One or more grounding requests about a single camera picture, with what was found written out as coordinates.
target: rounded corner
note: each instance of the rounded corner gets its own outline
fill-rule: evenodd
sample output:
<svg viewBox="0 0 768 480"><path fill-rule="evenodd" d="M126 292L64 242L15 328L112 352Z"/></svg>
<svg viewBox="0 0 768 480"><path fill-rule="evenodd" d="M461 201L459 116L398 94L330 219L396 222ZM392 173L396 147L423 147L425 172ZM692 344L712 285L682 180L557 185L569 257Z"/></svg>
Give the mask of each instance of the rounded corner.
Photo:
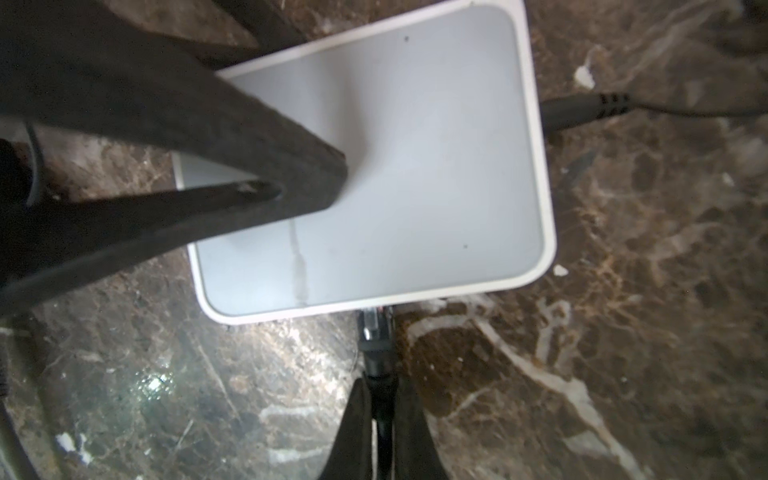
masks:
<svg viewBox="0 0 768 480"><path fill-rule="evenodd" d="M549 268L554 262L554 257L558 252L558 239L554 235L554 226L552 226L552 233L545 234L544 248L541 249L541 255L536 261L533 268L531 268L525 275L525 281L519 286L528 285L542 278L545 273L549 271Z"/></svg>
<svg viewBox="0 0 768 480"><path fill-rule="evenodd" d="M194 285L194 295L197 298L197 304L200 305L200 309L203 313L216 323L221 325L240 325L237 320L238 316L227 315L225 313L216 310L208 300L208 295L205 292L205 282L203 281L202 272L200 271L200 261L197 258L197 248L195 243L190 243L187 246L187 252L190 258L190 267L192 270L192 284Z"/></svg>

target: cable strain relief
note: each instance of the cable strain relief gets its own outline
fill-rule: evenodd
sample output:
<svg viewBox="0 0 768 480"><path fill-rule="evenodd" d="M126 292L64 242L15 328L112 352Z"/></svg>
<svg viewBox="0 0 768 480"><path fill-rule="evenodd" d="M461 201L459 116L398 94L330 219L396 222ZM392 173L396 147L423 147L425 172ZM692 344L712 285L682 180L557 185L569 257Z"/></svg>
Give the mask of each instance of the cable strain relief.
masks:
<svg viewBox="0 0 768 480"><path fill-rule="evenodd" d="M623 115L634 108L632 99L626 92L608 92L598 94L601 109L598 112L598 120L601 118Z"/></svg>

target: white router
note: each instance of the white router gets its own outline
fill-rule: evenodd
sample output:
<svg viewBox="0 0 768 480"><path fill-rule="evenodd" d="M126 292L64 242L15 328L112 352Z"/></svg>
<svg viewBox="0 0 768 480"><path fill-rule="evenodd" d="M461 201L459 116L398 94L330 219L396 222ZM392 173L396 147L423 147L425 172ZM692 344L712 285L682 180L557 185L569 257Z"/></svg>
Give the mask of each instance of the white router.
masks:
<svg viewBox="0 0 768 480"><path fill-rule="evenodd" d="M555 236L522 0L450 0L220 72L346 154L328 210L189 246L230 325L511 289ZM253 175L185 154L177 186Z"/></svg>

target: white debris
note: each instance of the white debris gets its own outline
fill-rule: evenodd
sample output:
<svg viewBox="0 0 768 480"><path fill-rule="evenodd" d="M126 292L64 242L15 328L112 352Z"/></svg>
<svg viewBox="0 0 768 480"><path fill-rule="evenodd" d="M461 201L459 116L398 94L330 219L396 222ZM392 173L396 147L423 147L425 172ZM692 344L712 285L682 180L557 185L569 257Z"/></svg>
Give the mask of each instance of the white debris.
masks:
<svg viewBox="0 0 768 480"><path fill-rule="evenodd" d="M554 266L552 273L554 273L555 276L566 276L569 274L568 269L562 266L560 263Z"/></svg>
<svg viewBox="0 0 768 480"><path fill-rule="evenodd" d="M88 441L88 438L85 437L82 433L80 436L80 450L78 451L78 455L80 455L80 460L83 461L85 466L88 466L93 462L94 456L91 455L91 453L85 449L85 443Z"/></svg>
<svg viewBox="0 0 768 480"><path fill-rule="evenodd" d="M67 453L74 452L76 449L74 447L74 440L67 432L56 435L56 442Z"/></svg>
<svg viewBox="0 0 768 480"><path fill-rule="evenodd" d="M592 72L589 71L589 62L576 69L574 81L588 90L594 89L595 83Z"/></svg>
<svg viewBox="0 0 768 480"><path fill-rule="evenodd" d="M728 187L736 186L736 182L733 181L733 178L727 172L723 172L723 183Z"/></svg>

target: brown marble surface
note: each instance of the brown marble surface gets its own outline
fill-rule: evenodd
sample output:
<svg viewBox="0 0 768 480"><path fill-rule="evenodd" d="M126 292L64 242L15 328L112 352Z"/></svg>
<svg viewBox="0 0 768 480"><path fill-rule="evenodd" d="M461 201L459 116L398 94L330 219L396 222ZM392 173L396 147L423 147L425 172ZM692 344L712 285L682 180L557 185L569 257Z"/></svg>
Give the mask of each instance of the brown marble surface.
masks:
<svg viewBox="0 0 768 480"><path fill-rule="evenodd" d="M276 3L316 37L428 2ZM205 0L108 5L149 30L255 44ZM765 104L765 58L719 47L737 7L529 2L540 95L579 91L586 65L602 91ZM452 478L768 477L766 134L768 118L638 112L548 139L557 266L398 308L402 368ZM61 195L172 185L166 152L41 140ZM359 375L353 320L219 326L177 250L4 319L7 403L44 478L315 478Z"/></svg>

